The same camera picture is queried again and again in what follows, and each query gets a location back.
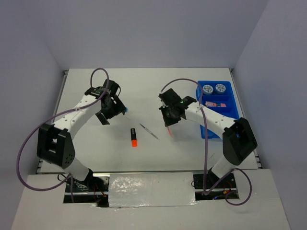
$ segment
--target blue plastic container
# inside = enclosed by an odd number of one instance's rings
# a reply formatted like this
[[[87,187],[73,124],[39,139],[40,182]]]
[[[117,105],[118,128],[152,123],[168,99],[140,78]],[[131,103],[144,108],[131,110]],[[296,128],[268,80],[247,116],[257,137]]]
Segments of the blue plastic container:
[[[226,107],[208,107],[219,114],[222,114],[227,117],[232,117],[235,119],[239,119],[238,109],[236,108],[236,102],[234,98],[234,93],[231,88],[231,84],[229,81],[211,81],[211,80],[199,80],[198,83],[203,87],[204,85],[211,85],[213,88],[217,84],[223,84],[226,87],[226,91],[224,94],[211,94],[211,95],[203,95],[202,96],[202,104],[205,102],[213,102],[213,103],[225,103]],[[199,101],[199,97],[201,94],[201,90],[199,87],[196,89],[196,98]],[[201,126],[201,137],[205,138],[205,127]],[[208,138],[219,138],[215,133],[208,130]]]

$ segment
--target purple cable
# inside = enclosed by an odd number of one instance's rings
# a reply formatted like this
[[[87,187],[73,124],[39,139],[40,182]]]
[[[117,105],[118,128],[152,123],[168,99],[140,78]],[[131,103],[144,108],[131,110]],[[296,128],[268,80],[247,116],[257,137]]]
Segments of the purple cable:
[[[223,177],[221,177],[209,190],[208,192],[206,192],[206,181],[207,181],[207,165],[208,165],[208,128],[207,128],[207,119],[206,119],[206,114],[201,106],[201,101],[202,101],[202,95],[203,95],[203,88],[202,86],[197,82],[197,81],[194,81],[194,80],[191,80],[191,79],[188,79],[188,78],[178,78],[178,79],[175,79],[175,80],[172,80],[170,81],[168,84],[166,84],[162,90],[161,90],[161,93],[163,92],[163,90],[171,83],[175,82],[175,81],[181,81],[181,80],[184,80],[184,81],[191,81],[195,84],[198,85],[198,87],[200,88],[201,90],[201,94],[200,94],[200,98],[199,98],[199,104],[200,104],[200,110],[201,110],[201,113],[202,113],[202,117],[203,117],[203,122],[204,122],[204,125],[205,125],[205,165],[204,165],[204,174],[203,174],[203,184],[202,184],[202,187],[203,187],[203,194],[205,196],[209,195],[210,192],[212,192],[212,190],[224,179],[226,178],[226,176],[228,176],[230,173],[232,173],[234,170],[239,170],[240,172],[242,172],[245,177],[247,178],[248,180],[248,183],[249,183],[249,194],[248,194],[248,197],[246,198],[246,200],[244,200],[243,202],[241,203],[238,203],[238,204],[234,204],[234,203],[231,203],[230,201],[227,200],[228,196],[231,194],[231,193],[234,193],[234,191],[232,192],[229,192],[226,194],[225,196],[225,200],[227,203],[231,204],[231,205],[234,205],[234,206],[239,206],[239,205],[243,205],[245,204],[246,202],[248,202],[248,200],[250,199],[251,197],[251,193],[252,193],[252,184],[251,184],[251,181],[249,179],[249,177],[247,176],[247,174],[239,169],[239,168],[234,168],[232,170],[230,170],[228,173],[226,173]]]
[[[92,87],[92,78],[93,78],[93,75],[94,75],[94,73],[95,73],[96,71],[98,71],[98,70],[102,70],[102,71],[104,71],[104,72],[106,73],[106,88],[104,89],[104,91],[103,91],[103,93],[100,95],[100,97],[97,98],[97,100],[95,100],[94,102],[92,102],[92,103],[90,103],[90,104],[88,104],[88,105],[85,105],[85,106],[82,106],[82,107],[80,107],[80,108],[77,108],[77,109],[85,109],[85,108],[88,108],[88,107],[92,106],[92,105],[95,104],[96,102],[100,101],[100,99],[105,95],[106,91],[108,90],[108,88],[109,88],[109,74],[107,73],[107,71],[106,71],[104,68],[97,68],[97,69],[95,69],[95,70],[92,72],[91,79],[90,79],[90,85],[91,85],[91,87]],[[71,175],[71,174],[68,174],[68,175],[66,176],[66,178],[65,178],[61,183],[59,183],[59,184],[57,184],[57,185],[55,185],[55,186],[52,186],[52,187],[50,187],[50,188],[34,188],[34,187],[28,185],[28,184],[26,183],[26,181],[24,181],[23,178],[21,177],[21,174],[20,174],[20,166],[19,166],[19,164],[20,164],[21,153],[23,152],[23,149],[24,149],[26,143],[28,142],[28,140],[30,139],[30,137],[31,137],[31,136],[32,136],[32,135],[33,135],[33,134],[34,134],[44,123],[46,123],[46,122],[48,122],[48,121],[51,121],[52,119],[54,119],[54,118],[56,118],[56,117],[58,117],[58,116],[61,116],[61,115],[63,115],[63,114],[67,114],[67,113],[74,112],[74,111],[76,111],[77,109],[69,109],[69,110],[63,111],[63,112],[61,112],[61,113],[58,113],[58,114],[52,116],[52,117],[49,118],[48,120],[46,120],[46,121],[42,122],[41,124],[39,124],[39,125],[38,125],[35,129],[33,129],[33,130],[31,131],[31,133],[25,138],[24,142],[22,143],[22,145],[21,145],[21,147],[20,147],[20,149],[19,149],[18,155],[17,155],[16,172],[17,172],[17,177],[18,177],[19,181],[20,181],[25,187],[27,187],[28,189],[31,189],[31,190],[34,190],[34,191],[39,191],[39,192],[49,191],[49,190],[52,190],[52,189],[55,189],[55,188],[61,186],[63,183],[65,183],[65,182],[68,180],[68,178],[71,177],[71,195],[72,195],[72,182],[73,182],[73,178],[72,178],[72,175]]]

